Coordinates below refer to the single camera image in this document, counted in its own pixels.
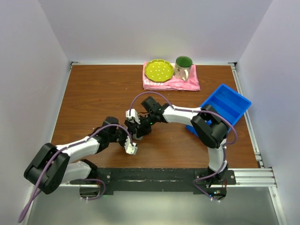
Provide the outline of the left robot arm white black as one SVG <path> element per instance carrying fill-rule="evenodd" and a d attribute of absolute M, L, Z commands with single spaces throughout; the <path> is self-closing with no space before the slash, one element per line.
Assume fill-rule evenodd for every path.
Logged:
<path fill-rule="evenodd" d="M 44 144 L 24 172 L 25 179 L 35 186 L 31 197 L 40 192 L 50 194 L 67 181 L 94 183 L 97 167 L 83 157 L 100 153 L 110 143 L 119 143 L 127 154 L 137 152 L 137 143 L 115 117 L 107 117 L 102 126 L 81 140 L 57 146 Z"/>

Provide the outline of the blue plastic divided bin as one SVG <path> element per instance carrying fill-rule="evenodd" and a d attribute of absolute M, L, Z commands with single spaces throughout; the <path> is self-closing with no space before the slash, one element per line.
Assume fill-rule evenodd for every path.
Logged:
<path fill-rule="evenodd" d="M 240 120 L 251 101 L 225 84 L 221 84 L 201 105 L 211 105 L 233 126 Z"/>

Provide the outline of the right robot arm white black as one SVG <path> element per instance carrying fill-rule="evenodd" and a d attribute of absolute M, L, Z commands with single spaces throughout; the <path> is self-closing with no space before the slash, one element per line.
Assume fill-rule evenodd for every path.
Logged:
<path fill-rule="evenodd" d="M 208 175 L 202 180 L 210 179 L 214 184 L 220 184 L 225 179 L 228 169 L 225 156 L 225 142 L 229 125 L 211 105 L 204 108 L 185 108 L 172 104 L 161 105 L 149 96 L 141 105 L 146 111 L 140 115 L 132 107 L 126 111 L 126 126 L 137 140 L 152 132 L 156 123 L 179 123 L 192 126 L 200 141 L 208 148 Z"/>

